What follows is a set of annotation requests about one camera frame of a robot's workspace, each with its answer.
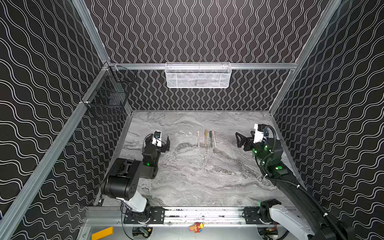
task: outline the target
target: black wire basket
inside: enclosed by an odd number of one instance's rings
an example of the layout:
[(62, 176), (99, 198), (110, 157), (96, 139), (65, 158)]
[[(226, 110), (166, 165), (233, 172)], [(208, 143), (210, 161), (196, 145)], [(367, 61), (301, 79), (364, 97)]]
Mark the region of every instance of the black wire basket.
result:
[(124, 120), (127, 102), (125, 82), (116, 81), (113, 73), (107, 72), (95, 91), (93, 100), (86, 106), (94, 118), (101, 121)]

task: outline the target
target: patterned wall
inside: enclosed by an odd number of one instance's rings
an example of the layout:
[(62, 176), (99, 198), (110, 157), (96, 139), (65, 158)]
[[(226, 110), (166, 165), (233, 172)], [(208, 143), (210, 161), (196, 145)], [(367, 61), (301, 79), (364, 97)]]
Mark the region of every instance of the patterned wall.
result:
[(76, 239), (123, 126), (124, 121), (99, 122), (85, 114), (12, 240)]
[[(128, 102), (135, 110), (269, 110), (289, 70), (233, 70), (228, 88), (168, 88), (164, 71), (136, 73)], [(120, 70), (118, 78), (132, 79)]]
[(275, 118), (309, 191), (384, 239), (384, 1), (343, 0)]
[(0, 218), (101, 68), (71, 1), (0, 0)]
[(292, 63), (328, 0), (85, 2), (115, 63)]

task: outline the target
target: wavy line wallpaper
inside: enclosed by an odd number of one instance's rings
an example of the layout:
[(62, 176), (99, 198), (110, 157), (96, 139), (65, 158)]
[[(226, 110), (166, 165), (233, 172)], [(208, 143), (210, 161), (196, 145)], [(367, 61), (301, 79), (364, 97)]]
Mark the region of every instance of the wavy line wallpaper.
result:
[(114, 63), (292, 63), (328, 0), (85, 0)]
[(343, 0), (275, 114), (309, 191), (384, 239), (384, 1)]
[[(267, 111), (289, 70), (233, 70), (228, 88), (168, 88), (164, 71), (142, 70), (127, 89), (134, 110)], [(131, 81), (128, 71), (118, 77)]]
[(76, 239), (123, 126), (124, 121), (100, 122), (89, 112), (84, 115), (12, 240)]
[(101, 63), (67, 0), (0, 0), (0, 218)]

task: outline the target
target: marble tabletop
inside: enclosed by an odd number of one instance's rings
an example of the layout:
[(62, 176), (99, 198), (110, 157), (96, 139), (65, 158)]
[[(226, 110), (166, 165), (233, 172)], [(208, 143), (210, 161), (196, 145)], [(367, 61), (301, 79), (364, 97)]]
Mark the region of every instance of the marble tabletop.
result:
[[(120, 157), (142, 160), (144, 137), (154, 131), (161, 131), (164, 140), (167, 136), (170, 139), (170, 151), (161, 154), (156, 178), (139, 180), (138, 191), (151, 205), (258, 206), (263, 200), (275, 198), (287, 207), (293, 206), (270, 181), (262, 180), (252, 152), (236, 145), (235, 132), (250, 136), (255, 123), (271, 124), (267, 112), (133, 114)], [(205, 129), (215, 131), (217, 148), (204, 147)], [(283, 160), (289, 164), (285, 153)]]

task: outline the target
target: small plush toy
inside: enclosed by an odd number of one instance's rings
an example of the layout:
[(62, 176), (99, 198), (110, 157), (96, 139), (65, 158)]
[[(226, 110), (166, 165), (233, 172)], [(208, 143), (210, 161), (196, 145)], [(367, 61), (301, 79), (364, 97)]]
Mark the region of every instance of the small plush toy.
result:
[(202, 222), (195, 222), (194, 225), (189, 227), (189, 231), (194, 231), (195, 233), (201, 232), (201, 230), (204, 228), (204, 223)]

